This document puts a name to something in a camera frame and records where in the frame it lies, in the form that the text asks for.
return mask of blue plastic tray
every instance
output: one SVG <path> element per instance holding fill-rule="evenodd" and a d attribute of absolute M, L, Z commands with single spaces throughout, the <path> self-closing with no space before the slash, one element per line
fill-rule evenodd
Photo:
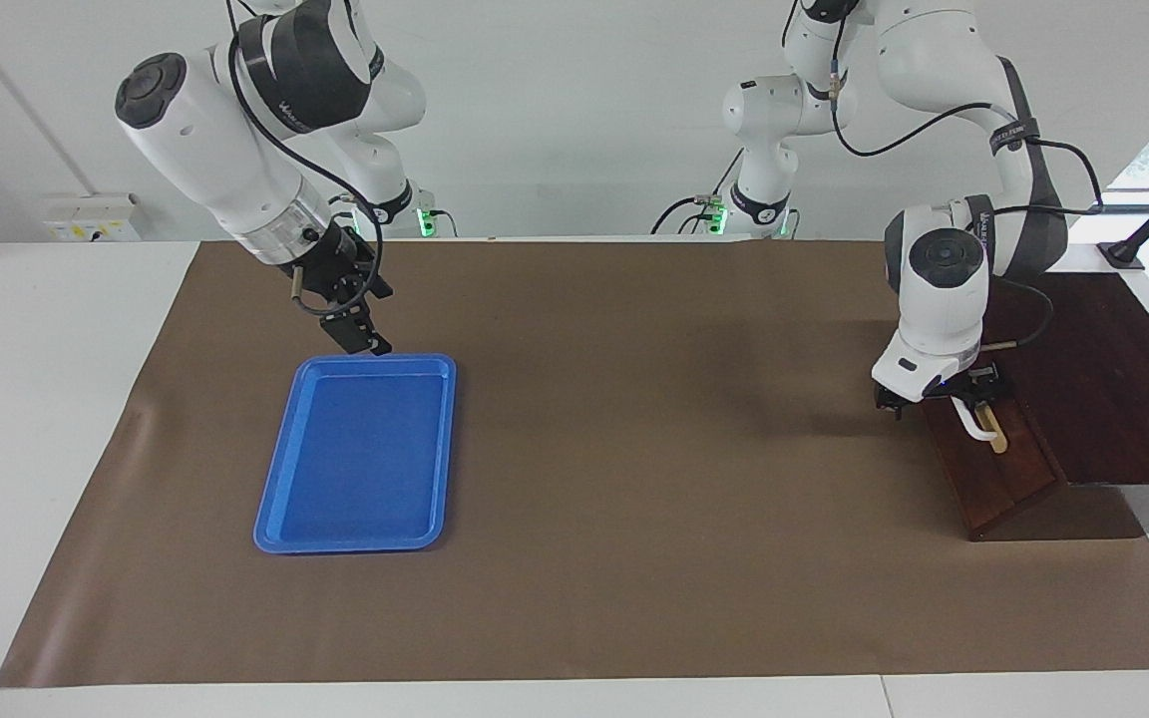
<path fill-rule="evenodd" d="M 442 532 L 456 368 L 324 356 L 296 372 L 255 545 L 269 554 L 419 550 Z"/>

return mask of white wall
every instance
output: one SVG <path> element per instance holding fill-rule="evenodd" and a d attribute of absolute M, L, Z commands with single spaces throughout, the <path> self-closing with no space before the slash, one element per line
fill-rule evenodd
<path fill-rule="evenodd" d="M 1016 61 L 1047 136 L 1079 142 L 1111 178 L 1149 140 L 1149 3 L 980 0 L 997 53 Z M 375 36 L 427 86 L 429 117 L 399 132 L 412 177 L 473 236 L 639 233 L 711 190 L 737 142 L 726 87 L 782 72 L 781 0 L 371 1 Z M 117 83 L 159 51 L 228 33 L 221 0 L 0 0 L 0 67 L 100 192 L 134 192 L 155 239 L 217 238 L 209 215 L 156 176 L 113 117 Z M 862 44 L 851 140 L 871 147 L 923 122 L 880 93 Z M 834 138 L 797 144 L 802 237 L 876 237 L 899 208 L 998 190 L 986 138 L 947 123 L 874 160 Z M 1075 160 L 1055 171 L 1089 200 Z M 0 240 L 45 238 L 38 199 L 82 191 L 0 83 Z"/>

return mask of brown table cover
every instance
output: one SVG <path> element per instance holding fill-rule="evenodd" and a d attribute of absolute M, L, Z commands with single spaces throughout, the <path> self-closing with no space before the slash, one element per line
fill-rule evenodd
<path fill-rule="evenodd" d="M 872 408 L 877 245 L 392 245 L 380 327 L 460 364 L 446 533 L 273 557 L 286 278 L 202 246 L 0 686 L 1149 669 L 1149 541 L 971 545 Z"/>

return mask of wall outlet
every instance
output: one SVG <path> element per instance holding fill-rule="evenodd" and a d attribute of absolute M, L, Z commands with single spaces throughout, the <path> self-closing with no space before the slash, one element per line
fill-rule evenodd
<path fill-rule="evenodd" d="M 140 211 L 129 194 L 56 196 L 44 223 L 55 241 L 140 241 Z"/>

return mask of table surface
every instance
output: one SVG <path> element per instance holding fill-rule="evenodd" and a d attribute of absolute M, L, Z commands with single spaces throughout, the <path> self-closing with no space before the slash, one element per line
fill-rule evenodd
<path fill-rule="evenodd" d="M 195 250 L 195 242 L 0 246 L 0 664 Z M 1056 271 L 1108 265 L 1089 246 L 1073 246 Z M 1126 281 L 1149 310 L 1149 277 Z M 1149 672 L 0 690 L 0 715 L 178 715 L 182 707 L 207 715 L 902 718 L 966 707 L 985 717 L 1139 715 L 1149 709 Z"/>

